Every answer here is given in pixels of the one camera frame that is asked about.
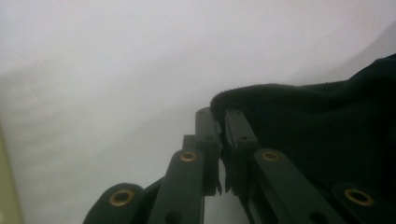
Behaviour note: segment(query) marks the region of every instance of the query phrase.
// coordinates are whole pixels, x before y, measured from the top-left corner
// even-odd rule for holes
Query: dark cloth
[[[214,97],[242,111],[265,148],[285,153],[324,189],[354,183],[396,206],[396,54],[346,81],[309,86],[256,85]]]

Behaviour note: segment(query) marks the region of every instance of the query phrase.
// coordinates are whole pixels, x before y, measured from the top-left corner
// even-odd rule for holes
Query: white surface
[[[351,77],[396,52],[395,1],[0,3],[0,120],[26,223],[81,223],[164,175],[218,92]],[[205,224],[247,223],[232,195]]]

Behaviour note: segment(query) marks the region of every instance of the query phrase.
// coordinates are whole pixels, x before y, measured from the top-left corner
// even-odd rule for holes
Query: white background
[[[81,223],[164,175],[220,91],[351,77],[396,52],[396,1],[0,2],[0,120],[28,224]],[[205,224],[247,223],[231,194]]]

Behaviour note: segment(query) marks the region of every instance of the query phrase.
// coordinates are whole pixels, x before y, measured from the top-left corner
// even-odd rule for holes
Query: black fabric
[[[242,111],[263,147],[323,188],[355,183],[396,206],[395,96],[396,54],[346,81],[225,91],[211,110],[223,130],[225,109]]]

